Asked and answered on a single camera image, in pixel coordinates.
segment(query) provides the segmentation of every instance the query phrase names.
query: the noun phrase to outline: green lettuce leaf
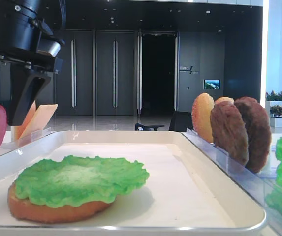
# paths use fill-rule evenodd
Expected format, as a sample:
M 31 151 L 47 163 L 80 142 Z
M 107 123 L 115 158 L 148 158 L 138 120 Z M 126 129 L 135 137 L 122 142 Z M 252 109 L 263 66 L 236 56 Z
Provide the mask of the green lettuce leaf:
M 113 202 L 117 195 L 142 187 L 149 177 L 142 163 L 124 158 L 67 156 L 41 160 L 15 180 L 15 194 L 37 205 L 78 207 L 91 201 Z

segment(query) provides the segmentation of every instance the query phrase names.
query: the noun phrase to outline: ceiling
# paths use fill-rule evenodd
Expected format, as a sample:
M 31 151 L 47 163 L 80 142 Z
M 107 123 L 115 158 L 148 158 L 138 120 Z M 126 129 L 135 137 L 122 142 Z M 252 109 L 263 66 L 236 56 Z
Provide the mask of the ceiling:
M 58 29 L 61 25 L 59 0 L 42 0 L 41 5 L 39 15 L 51 28 Z M 262 12 L 262 7 L 226 4 L 66 0 L 66 28 L 225 32 L 241 21 L 257 19 Z

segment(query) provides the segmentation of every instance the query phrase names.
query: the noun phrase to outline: brown patty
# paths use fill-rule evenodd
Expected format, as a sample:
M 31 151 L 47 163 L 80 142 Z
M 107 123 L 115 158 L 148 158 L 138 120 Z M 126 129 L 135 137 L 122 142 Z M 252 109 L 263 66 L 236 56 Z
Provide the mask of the brown patty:
M 238 109 L 230 102 L 215 104 L 211 111 L 214 144 L 245 166 L 248 162 L 248 136 Z
M 246 168 L 258 173 L 268 158 L 271 143 L 271 130 L 265 109 L 250 97 L 237 99 L 234 105 L 241 113 L 248 134 L 249 161 Z
M 47 224 L 84 220 L 111 205 L 101 201 L 84 203 L 79 207 L 65 205 L 59 208 L 50 208 L 46 205 L 36 205 L 28 199 L 18 199 L 15 195 L 15 184 L 11 185 L 8 190 L 7 203 L 11 214 L 15 218 Z

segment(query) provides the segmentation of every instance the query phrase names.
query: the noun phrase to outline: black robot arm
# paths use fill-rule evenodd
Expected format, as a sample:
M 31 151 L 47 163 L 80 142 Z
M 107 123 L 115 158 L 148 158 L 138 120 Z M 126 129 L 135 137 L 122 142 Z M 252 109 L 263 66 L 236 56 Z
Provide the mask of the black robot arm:
M 45 72 L 58 73 L 62 66 L 56 55 L 64 41 L 39 18 L 40 4 L 41 0 L 0 0 L 0 62 L 10 64 L 11 103 L 6 111 L 10 126 L 23 123 L 50 82 Z

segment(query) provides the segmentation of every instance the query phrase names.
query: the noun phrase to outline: orange cheese slice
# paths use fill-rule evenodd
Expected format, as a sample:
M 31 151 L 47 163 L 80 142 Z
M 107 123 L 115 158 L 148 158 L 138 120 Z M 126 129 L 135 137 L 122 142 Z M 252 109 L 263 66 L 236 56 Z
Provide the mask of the orange cheese slice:
M 25 137 L 37 130 L 43 130 L 50 121 L 57 107 L 57 104 L 39 106 L 30 123 L 19 138 Z
M 34 102 L 31 105 L 31 108 L 29 109 L 24 122 L 22 125 L 19 126 L 13 126 L 12 127 L 12 138 L 15 140 L 19 139 L 19 137 L 22 135 L 22 133 L 24 132 L 24 130 L 26 129 L 27 125 L 30 123 L 32 117 L 34 116 L 34 114 L 36 113 L 36 102 Z

